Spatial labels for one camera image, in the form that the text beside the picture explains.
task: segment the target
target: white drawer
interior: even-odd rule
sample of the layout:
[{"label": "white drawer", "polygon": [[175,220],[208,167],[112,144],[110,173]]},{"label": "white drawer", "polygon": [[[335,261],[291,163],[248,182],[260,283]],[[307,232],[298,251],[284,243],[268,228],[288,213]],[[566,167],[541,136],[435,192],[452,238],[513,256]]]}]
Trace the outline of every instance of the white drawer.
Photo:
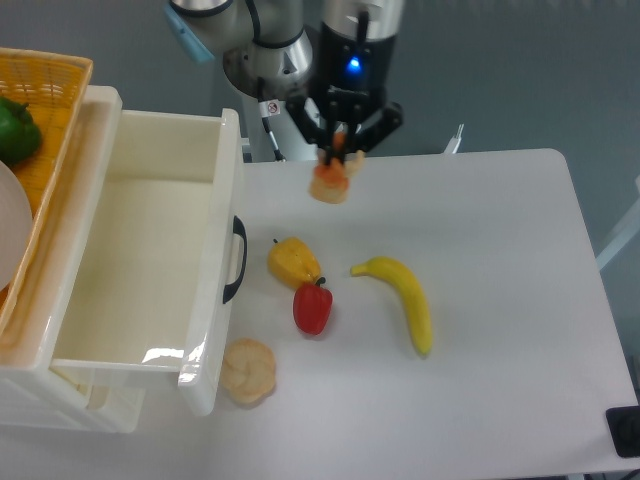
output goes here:
[{"label": "white drawer", "polygon": [[239,248],[246,259],[241,190],[235,112],[123,112],[51,369],[75,384],[177,385],[211,412]]}]

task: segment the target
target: drawer handle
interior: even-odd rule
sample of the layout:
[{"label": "drawer handle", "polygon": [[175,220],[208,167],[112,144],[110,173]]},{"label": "drawer handle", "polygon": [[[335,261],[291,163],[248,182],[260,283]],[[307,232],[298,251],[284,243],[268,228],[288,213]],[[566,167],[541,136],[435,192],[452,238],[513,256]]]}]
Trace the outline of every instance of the drawer handle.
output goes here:
[{"label": "drawer handle", "polygon": [[238,235],[240,238],[242,238],[242,243],[244,244],[244,248],[242,251],[242,267],[240,268],[240,275],[238,275],[236,281],[224,286],[224,290],[222,292],[223,304],[230,301],[233,297],[235,297],[236,293],[238,293],[238,289],[240,288],[240,284],[242,283],[242,279],[244,278],[244,270],[247,266],[247,231],[244,228],[242,220],[240,220],[236,216],[233,217],[233,234]]}]

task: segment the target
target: white table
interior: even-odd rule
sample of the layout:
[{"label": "white table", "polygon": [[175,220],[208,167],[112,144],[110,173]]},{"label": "white table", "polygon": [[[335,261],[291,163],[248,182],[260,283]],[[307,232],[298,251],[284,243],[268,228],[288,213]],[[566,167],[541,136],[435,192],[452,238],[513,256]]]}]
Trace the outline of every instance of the white table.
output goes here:
[{"label": "white table", "polygon": [[[561,155],[549,150],[371,159],[341,206],[306,194],[309,164],[246,168],[245,284],[229,339],[278,360],[254,409],[221,390],[194,418],[149,395],[138,430],[105,435],[3,428],[0,477],[476,479],[627,470],[604,412],[635,403]],[[266,271],[272,238],[302,237],[334,293],[317,340],[293,293]],[[348,267],[411,265],[434,347],[414,353],[395,293]]]}]

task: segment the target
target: orange food item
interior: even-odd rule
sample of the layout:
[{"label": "orange food item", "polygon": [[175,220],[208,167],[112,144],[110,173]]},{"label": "orange food item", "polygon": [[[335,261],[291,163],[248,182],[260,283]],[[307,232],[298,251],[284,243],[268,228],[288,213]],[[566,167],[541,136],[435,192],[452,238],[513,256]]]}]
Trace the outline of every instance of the orange food item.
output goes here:
[{"label": "orange food item", "polygon": [[336,132],[333,134],[333,142],[332,146],[333,149],[336,151],[342,150],[342,147],[344,147],[344,142],[347,139],[347,136],[345,135],[344,132]]},{"label": "orange food item", "polygon": [[364,165],[364,152],[358,150],[356,153],[350,153],[345,157],[344,171],[347,178],[355,177]]},{"label": "orange food item", "polygon": [[332,158],[329,165],[321,163],[313,169],[313,180],[309,193],[316,200],[325,203],[342,203],[347,199],[349,179],[345,168],[337,158]]}]

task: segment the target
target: banana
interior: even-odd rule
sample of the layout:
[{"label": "banana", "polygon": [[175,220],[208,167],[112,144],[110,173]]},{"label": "banana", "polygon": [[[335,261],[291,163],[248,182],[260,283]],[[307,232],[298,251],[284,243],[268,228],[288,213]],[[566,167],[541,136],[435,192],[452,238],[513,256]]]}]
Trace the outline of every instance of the banana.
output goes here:
[{"label": "banana", "polygon": [[416,350],[426,355],[431,350],[431,316],[429,304],[419,280],[402,262],[390,257],[374,257],[351,267],[351,276],[371,276],[392,285],[400,294],[409,332]]}]

